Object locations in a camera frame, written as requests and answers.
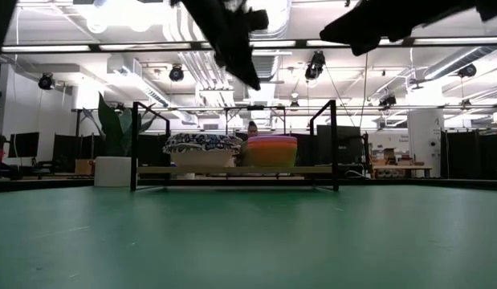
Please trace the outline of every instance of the black metal frame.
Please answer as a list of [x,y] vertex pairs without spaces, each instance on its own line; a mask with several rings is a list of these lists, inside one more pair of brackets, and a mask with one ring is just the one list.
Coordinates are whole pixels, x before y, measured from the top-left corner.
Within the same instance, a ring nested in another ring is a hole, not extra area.
[[[159,116],[160,118],[166,120],[166,136],[169,136],[170,134],[170,130],[169,130],[169,120],[167,120],[166,118],[164,118],[163,116],[159,115],[158,113],[156,112],[153,112],[151,109],[147,108],[146,106],[144,106],[143,104],[141,103],[134,103],[134,107],[132,109],[132,163],[131,163],[131,181],[130,181],[130,189],[131,189],[131,192],[135,192],[137,190],[137,137],[138,137],[138,133],[137,133],[137,124],[138,124],[138,119],[137,119],[137,112],[139,110],[139,107],[143,107],[143,108],[146,108],[147,110],[149,110],[150,112],[156,114],[157,116]],[[271,109],[276,109],[276,110],[284,110],[285,111],[285,107],[267,107],[267,108],[271,108]],[[335,191],[338,191],[339,190],[339,173],[338,173],[338,170],[337,170],[337,149],[338,149],[338,145],[337,145],[337,114],[336,114],[336,101],[335,100],[329,100],[321,109],[318,113],[316,113],[310,120],[310,127],[311,127],[311,135],[313,136],[314,135],[314,120],[320,116],[325,110],[327,109],[330,109],[330,117],[331,117],[331,127],[332,127],[332,177],[330,180],[315,180],[314,177],[310,178],[310,179],[305,179],[305,180],[276,180],[276,181],[272,181],[272,180],[268,180],[268,181],[257,181],[257,182],[250,182],[252,185],[254,184],[258,184],[258,185],[264,185],[264,184],[271,184],[271,185],[306,185],[306,186],[310,186],[310,185],[331,185],[332,186],[332,189],[335,190]],[[227,119],[228,119],[228,111],[231,110],[233,108],[226,108],[225,111],[226,111],[226,116],[227,116]],[[168,162],[166,163],[166,166],[170,166],[170,163],[169,163],[169,158],[168,158]],[[142,183],[144,184],[147,184],[147,183],[150,183],[150,184],[154,184],[154,185],[163,185],[163,186],[169,186],[169,185],[173,185],[173,184],[182,184],[181,181],[178,181],[178,180],[170,180],[169,179],[169,175],[167,174],[167,176],[165,177],[164,180],[143,180],[141,181]],[[186,184],[189,184],[191,185],[192,183],[193,184],[197,184],[197,183],[203,183],[201,181],[185,181]],[[214,184],[214,185],[244,185],[247,183],[246,180],[231,180],[231,179],[216,179],[216,180],[207,180],[206,182],[207,184]]]
[[[171,130],[169,126],[169,120],[163,117],[160,113],[153,111],[151,108],[140,102],[134,102],[132,106],[132,149],[131,149],[131,164],[130,164],[130,190],[132,192],[137,189],[137,154],[138,154],[138,136],[139,136],[139,128],[138,124],[141,123],[142,120],[139,119],[139,107],[142,107],[146,110],[146,112],[153,113],[154,116],[157,116],[160,119],[163,119],[166,122],[166,130],[165,135],[169,137],[171,135]],[[170,166],[170,157],[166,155],[164,162],[166,166]]]
[[[330,137],[332,144],[332,186],[335,191],[339,190],[339,171],[337,170],[337,151],[339,150],[339,145],[337,144],[337,113],[336,113],[336,101],[329,100],[312,118],[309,120],[309,133],[311,135],[311,139],[314,137],[314,120],[323,114],[327,108],[330,108]],[[315,155],[314,145],[309,147],[311,150],[311,164],[310,166],[314,166],[316,164],[316,159],[313,157]]]

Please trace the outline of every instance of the white pillar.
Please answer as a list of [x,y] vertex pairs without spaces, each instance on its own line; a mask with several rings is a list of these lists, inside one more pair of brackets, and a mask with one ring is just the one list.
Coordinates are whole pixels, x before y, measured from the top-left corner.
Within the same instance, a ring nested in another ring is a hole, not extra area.
[[[443,104],[442,88],[432,83],[407,95],[412,105]],[[417,109],[407,116],[409,150],[415,161],[431,166],[431,177],[441,176],[441,131],[444,129],[442,109]]]

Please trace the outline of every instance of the table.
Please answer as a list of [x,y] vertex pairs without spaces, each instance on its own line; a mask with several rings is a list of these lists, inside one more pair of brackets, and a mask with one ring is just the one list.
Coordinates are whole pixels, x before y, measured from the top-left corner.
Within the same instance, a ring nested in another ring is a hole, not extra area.
[[406,176],[412,177],[411,171],[413,170],[422,170],[424,172],[425,177],[430,177],[431,166],[427,165],[374,165],[373,170],[375,174],[378,170],[381,169],[404,169],[407,173]]
[[497,192],[0,193],[2,288],[497,288]]

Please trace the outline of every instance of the spotlight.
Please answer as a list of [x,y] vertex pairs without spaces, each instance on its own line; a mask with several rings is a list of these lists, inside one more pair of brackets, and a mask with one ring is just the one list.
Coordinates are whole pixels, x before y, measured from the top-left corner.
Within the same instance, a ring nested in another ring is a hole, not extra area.
[[384,96],[380,100],[380,103],[378,105],[382,106],[382,107],[390,107],[390,106],[393,106],[395,104],[396,104],[396,96],[394,96],[393,93],[390,93],[387,96]]
[[181,64],[174,64],[173,68],[169,72],[169,78],[173,82],[178,82],[184,79],[184,71],[182,70]]
[[457,76],[462,77],[473,77],[476,75],[476,66],[470,64],[457,72]]
[[38,86],[43,90],[52,90],[54,89],[54,79],[51,73],[43,73],[41,79],[39,79]]
[[321,72],[323,72],[323,65],[325,65],[325,56],[322,51],[314,51],[311,62],[307,66],[305,71],[305,79],[313,80],[317,79]]
[[299,108],[298,100],[293,100],[291,104],[289,104],[289,107],[291,108]]

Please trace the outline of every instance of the wooden board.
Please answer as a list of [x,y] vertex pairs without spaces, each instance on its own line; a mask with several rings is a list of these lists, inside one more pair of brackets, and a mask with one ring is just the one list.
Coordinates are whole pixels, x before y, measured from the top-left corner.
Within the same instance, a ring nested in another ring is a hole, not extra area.
[[137,173],[331,173],[331,167],[139,167]]
[[373,169],[432,169],[428,165],[374,165]]

